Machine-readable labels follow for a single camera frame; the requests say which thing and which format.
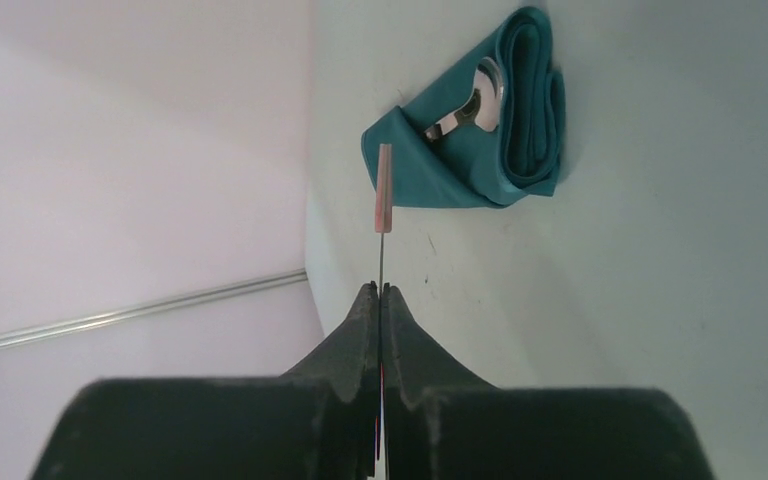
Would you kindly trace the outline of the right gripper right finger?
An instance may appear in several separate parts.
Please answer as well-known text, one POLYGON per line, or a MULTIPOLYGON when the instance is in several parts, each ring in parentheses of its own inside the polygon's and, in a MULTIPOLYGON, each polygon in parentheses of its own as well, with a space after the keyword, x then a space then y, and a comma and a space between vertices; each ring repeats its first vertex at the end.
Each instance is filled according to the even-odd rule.
POLYGON ((500 388, 381 299, 391 479, 710 479, 681 406, 646 388, 500 388))

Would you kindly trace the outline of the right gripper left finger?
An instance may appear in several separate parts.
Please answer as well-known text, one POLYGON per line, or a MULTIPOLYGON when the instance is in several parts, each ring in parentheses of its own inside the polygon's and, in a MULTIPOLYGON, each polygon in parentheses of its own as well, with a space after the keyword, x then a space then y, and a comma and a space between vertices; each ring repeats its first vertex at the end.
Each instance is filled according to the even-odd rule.
POLYGON ((62 412, 36 479, 366 479, 380 442, 380 296, 269 377, 110 378, 62 412))

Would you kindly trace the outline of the teal cloth napkin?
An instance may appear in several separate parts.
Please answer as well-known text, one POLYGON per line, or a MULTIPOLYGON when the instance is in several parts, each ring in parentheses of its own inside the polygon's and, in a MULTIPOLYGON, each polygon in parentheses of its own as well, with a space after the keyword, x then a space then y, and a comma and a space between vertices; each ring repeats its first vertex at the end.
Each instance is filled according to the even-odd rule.
POLYGON ((551 197, 559 180, 566 106, 548 16, 514 11, 404 106, 361 136, 372 181, 379 148, 392 148, 399 207, 509 207, 551 197))

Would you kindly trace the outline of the silver knife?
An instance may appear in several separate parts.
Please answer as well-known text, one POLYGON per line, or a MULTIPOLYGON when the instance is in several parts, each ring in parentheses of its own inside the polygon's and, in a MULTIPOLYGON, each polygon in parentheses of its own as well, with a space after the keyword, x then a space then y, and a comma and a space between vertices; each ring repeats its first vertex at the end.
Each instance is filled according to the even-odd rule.
POLYGON ((378 261, 378 373, 379 413, 377 417, 376 460, 381 461, 384 445, 384 364, 383 364, 383 290, 385 235, 392 231, 392 145, 380 144, 376 176, 375 231, 379 236, 378 261))

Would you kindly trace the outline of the silver spoon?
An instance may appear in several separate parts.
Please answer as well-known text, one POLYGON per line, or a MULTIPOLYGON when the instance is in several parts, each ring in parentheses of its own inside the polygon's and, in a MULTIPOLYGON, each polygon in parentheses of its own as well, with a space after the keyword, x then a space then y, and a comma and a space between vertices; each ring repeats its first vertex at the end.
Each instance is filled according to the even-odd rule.
POLYGON ((500 66, 489 57, 483 57, 476 66, 471 94, 459 108, 444 115, 424 132, 426 139, 436 142, 464 126, 476 126, 493 133, 500 122, 505 96, 505 80, 500 66))

